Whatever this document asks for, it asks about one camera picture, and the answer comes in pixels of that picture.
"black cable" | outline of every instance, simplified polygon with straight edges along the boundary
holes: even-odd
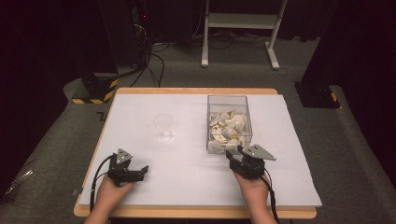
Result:
[[[120,78],[120,77],[128,77],[128,76],[131,76],[131,75],[133,75],[133,74],[138,73],[141,69],[142,69],[142,65],[138,65],[138,66],[137,66],[136,68],[134,68],[134,70],[132,70],[132,71],[129,71],[129,72],[126,72],[126,73],[123,73],[123,74],[119,74],[119,75],[116,75],[116,76],[113,76],[113,77],[110,77],[110,78],[118,79],[118,78]]]
[[[268,172],[268,170],[266,168],[264,168],[265,173],[267,173],[268,175],[268,179],[270,180],[270,186],[272,187],[272,178],[270,176],[270,173]]]
[[[105,175],[105,174],[107,174],[107,172],[102,173],[101,175],[99,175],[98,177],[96,177],[95,181],[97,181],[102,175]]]
[[[139,73],[139,76],[137,76],[137,78],[134,80],[134,82],[131,84],[130,87],[132,87],[132,86],[137,82],[137,80],[139,80],[139,78],[142,76],[142,74],[146,71],[146,69],[147,69],[148,66],[149,66],[149,60],[150,60],[150,58],[151,58],[151,53],[148,55],[148,59],[144,62],[143,69],[142,69],[142,71]]]
[[[199,21],[198,21],[197,29],[195,30],[194,34],[192,35],[192,38],[195,37],[195,35],[197,34],[197,32],[199,30],[199,27],[201,25],[202,15],[204,14],[204,13],[202,13],[204,11],[204,0],[201,0],[201,10],[200,11],[201,11],[201,14],[199,15]]]
[[[163,64],[163,70],[164,70],[165,63],[163,62],[163,59],[160,56],[158,56],[157,54],[151,54],[151,55],[161,60],[161,63]],[[163,70],[161,71],[160,81],[158,82],[158,87],[161,87],[161,81],[163,80]]]
[[[151,74],[151,79],[152,79],[152,82],[154,83],[154,87],[157,87],[156,83],[159,83],[157,77],[155,77],[154,72],[149,67],[148,67],[148,70],[149,70],[149,72]]]
[[[108,161],[108,160],[110,160],[113,156],[114,156],[114,154],[111,155],[111,156],[109,156],[109,157],[107,157],[107,158],[105,158],[105,160],[102,161],[102,163],[100,163],[98,169],[96,170],[95,176],[94,176],[93,181],[92,181],[92,186],[91,186],[90,211],[92,211],[92,209],[93,209],[93,207],[94,207],[94,204],[95,204],[96,180],[97,180],[97,178],[98,178],[99,171],[100,171],[100,169],[102,168],[103,164],[105,164],[105,162]]]
[[[227,46],[225,46],[225,47],[222,47],[222,48],[218,48],[218,47],[215,47],[215,46],[213,46],[213,45],[211,45],[211,44],[207,44],[210,48],[212,48],[212,49],[227,49],[227,48],[229,48],[232,44],[233,44],[233,38],[230,36],[230,34],[227,34],[226,35],[228,38],[218,38],[218,37],[215,37],[216,38],[216,40],[218,40],[218,41],[230,41],[230,43],[227,45]]]
[[[265,41],[269,38],[269,36],[259,36],[259,35],[256,35],[256,37],[254,37],[254,38],[251,39],[251,40],[238,40],[238,39],[236,39],[236,38],[238,38],[238,37],[233,37],[233,42],[234,42],[235,44],[257,44],[257,43],[265,42]]]
[[[260,176],[260,179],[264,182],[264,184],[267,186],[268,191],[270,192],[270,196],[271,196],[271,210],[273,212],[274,215],[274,219],[276,221],[276,223],[279,223],[279,217],[277,217],[277,213],[276,213],[276,199],[275,199],[275,192],[272,189],[271,185],[268,184],[268,182],[262,177]]]

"glass cup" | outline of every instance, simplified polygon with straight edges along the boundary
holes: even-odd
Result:
[[[173,123],[173,119],[170,115],[160,114],[155,117],[154,121],[155,128],[160,132],[160,139],[163,141],[169,141],[172,139],[173,134],[171,131],[171,126]]]

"white table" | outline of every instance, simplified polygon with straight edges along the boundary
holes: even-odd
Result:
[[[266,147],[277,157],[266,168],[273,178],[278,216],[315,217],[321,201],[282,95],[272,89],[210,88],[118,89],[75,214],[89,214],[93,175],[104,158],[122,148],[134,155],[131,170],[146,165],[149,169],[113,217],[247,218],[248,210],[225,155],[208,154],[205,149],[208,94],[247,96],[252,144]],[[158,138],[152,124],[162,113],[174,118],[174,137],[168,142]]]

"hand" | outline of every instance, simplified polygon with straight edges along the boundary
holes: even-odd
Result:
[[[96,194],[95,206],[84,223],[107,223],[111,211],[122,201],[135,184],[127,183],[119,188],[110,177],[105,175]]]
[[[233,172],[239,187],[241,188],[242,196],[247,203],[247,208],[250,213],[251,222],[254,224],[269,224],[276,223],[274,217],[268,211],[267,198],[268,188],[261,179],[245,179],[241,175]],[[266,175],[263,178],[269,183]]]

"metal stand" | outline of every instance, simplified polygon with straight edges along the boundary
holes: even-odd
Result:
[[[248,28],[248,29],[265,29],[273,30],[270,42],[265,42],[265,48],[271,61],[273,69],[279,69],[274,53],[274,44],[276,35],[282,22],[283,12],[288,0],[282,0],[280,9],[276,15],[258,15],[258,14],[234,14],[234,13],[209,13],[209,0],[206,0],[205,7],[205,33],[204,44],[202,49],[202,67],[209,66],[209,48],[208,48],[208,30],[209,27],[223,28]]]

